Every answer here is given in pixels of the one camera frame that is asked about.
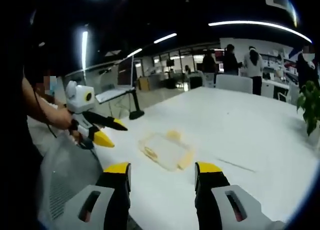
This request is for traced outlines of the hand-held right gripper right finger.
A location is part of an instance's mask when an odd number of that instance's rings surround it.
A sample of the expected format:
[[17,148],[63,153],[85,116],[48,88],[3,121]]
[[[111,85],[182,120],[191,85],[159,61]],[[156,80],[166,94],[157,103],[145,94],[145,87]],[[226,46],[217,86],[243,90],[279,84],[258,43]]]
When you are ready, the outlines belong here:
[[239,185],[230,184],[213,163],[195,163],[195,208],[200,230],[283,230],[272,221],[260,202]]

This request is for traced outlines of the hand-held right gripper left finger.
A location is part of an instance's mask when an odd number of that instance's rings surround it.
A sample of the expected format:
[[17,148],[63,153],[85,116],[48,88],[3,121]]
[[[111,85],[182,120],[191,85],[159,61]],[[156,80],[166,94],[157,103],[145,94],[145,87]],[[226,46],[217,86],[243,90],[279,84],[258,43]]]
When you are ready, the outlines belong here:
[[131,192],[131,164],[121,162],[103,170],[64,206],[65,230],[127,229]]

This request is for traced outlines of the person's left hand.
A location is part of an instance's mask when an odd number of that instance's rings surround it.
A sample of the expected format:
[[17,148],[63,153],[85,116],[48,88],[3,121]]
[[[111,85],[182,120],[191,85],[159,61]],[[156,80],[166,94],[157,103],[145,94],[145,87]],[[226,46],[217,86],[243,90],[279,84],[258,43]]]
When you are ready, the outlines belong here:
[[71,130],[72,115],[66,108],[59,108],[59,126],[62,130],[68,130],[76,143],[80,143],[82,140],[81,134],[76,130]]

